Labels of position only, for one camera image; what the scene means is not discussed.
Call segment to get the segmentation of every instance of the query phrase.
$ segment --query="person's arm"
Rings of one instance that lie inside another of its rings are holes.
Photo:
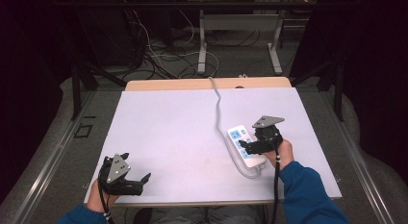
[[[108,195],[103,192],[105,204],[111,207],[119,196]],[[78,205],[74,210],[60,218],[58,224],[106,224],[104,209],[99,196],[99,186],[95,180],[91,186],[89,199],[86,205]]]
[[[342,210],[326,194],[318,172],[294,161],[291,143],[284,140],[278,152],[288,223],[349,223]],[[264,155],[276,166],[274,152]]]

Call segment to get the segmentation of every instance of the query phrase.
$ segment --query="gray cable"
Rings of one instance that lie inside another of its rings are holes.
[[[258,177],[261,175],[261,168],[259,167],[259,165],[257,165],[256,168],[255,168],[255,170],[256,170],[256,175],[247,175],[245,172],[242,171],[242,169],[241,169],[240,166],[238,165],[236,159],[234,158],[234,155],[233,155],[233,153],[232,153],[232,151],[231,151],[231,147],[230,147],[230,145],[228,144],[228,141],[226,140],[226,138],[225,138],[223,132],[222,132],[222,131],[220,130],[220,128],[219,128],[219,118],[220,118],[220,116],[221,116],[221,111],[220,111],[220,108],[219,108],[219,102],[221,101],[221,95],[220,95],[219,92],[218,92],[217,85],[216,85],[216,82],[214,81],[214,79],[213,79],[212,77],[209,77],[208,79],[210,79],[211,83],[213,84],[214,91],[216,92],[216,94],[217,94],[217,96],[218,96],[218,100],[217,100],[217,123],[216,123],[216,127],[217,127],[217,130],[218,130],[219,134],[221,135],[222,139],[224,140],[225,147],[227,148],[227,150],[228,150],[228,152],[229,152],[229,154],[230,154],[230,156],[231,156],[232,162],[233,162],[234,165],[237,167],[238,171],[240,171],[240,173],[241,173],[245,178],[248,178],[248,179],[258,178]]]

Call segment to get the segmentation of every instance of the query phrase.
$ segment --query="blue sleeve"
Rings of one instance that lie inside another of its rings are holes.
[[[326,194],[314,169],[291,162],[280,172],[280,178],[284,183],[283,206],[288,223],[349,223]]]
[[[62,216],[58,224],[106,224],[106,219],[102,212],[93,212],[79,205]]]

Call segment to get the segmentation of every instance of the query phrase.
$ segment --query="white table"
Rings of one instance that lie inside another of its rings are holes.
[[[225,135],[237,125],[253,131],[252,124],[262,115],[284,117],[276,126],[292,142],[296,160],[320,174],[331,198],[342,196],[297,91],[288,87],[286,78],[215,81],[222,97],[220,128]],[[139,181],[147,173],[152,175],[141,196],[122,196],[117,206],[273,202],[273,166],[267,162],[253,180],[239,173],[216,130],[216,103],[208,79],[132,82],[122,92],[93,180],[104,157],[130,153],[126,162],[132,169],[126,179]],[[282,183],[279,198],[283,198]]]
[[[225,1],[225,0],[187,0],[187,1]],[[205,14],[200,11],[200,54],[198,58],[198,74],[205,72],[207,44],[206,30],[263,30],[273,31],[272,43],[268,43],[268,51],[272,61],[273,71],[282,75],[282,68],[276,54],[276,46],[282,30],[285,13],[279,14]]]

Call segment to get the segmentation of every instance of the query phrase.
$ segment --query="hand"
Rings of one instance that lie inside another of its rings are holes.
[[[103,197],[105,200],[105,204],[108,204],[108,207],[114,205],[115,201],[120,197],[117,195],[109,195],[105,191],[102,190]],[[92,186],[90,188],[89,199],[87,202],[87,208],[93,212],[105,212],[102,206],[101,198],[99,196],[99,185],[98,180],[96,179],[93,181]]]
[[[288,165],[290,162],[294,161],[292,144],[288,140],[283,139],[282,143],[278,147],[278,153],[281,158],[280,167],[279,167],[280,170],[285,168],[285,166]],[[272,150],[272,151],[264,153],[263,155],[269,159],[273,167],[276,167],[275,151]]]

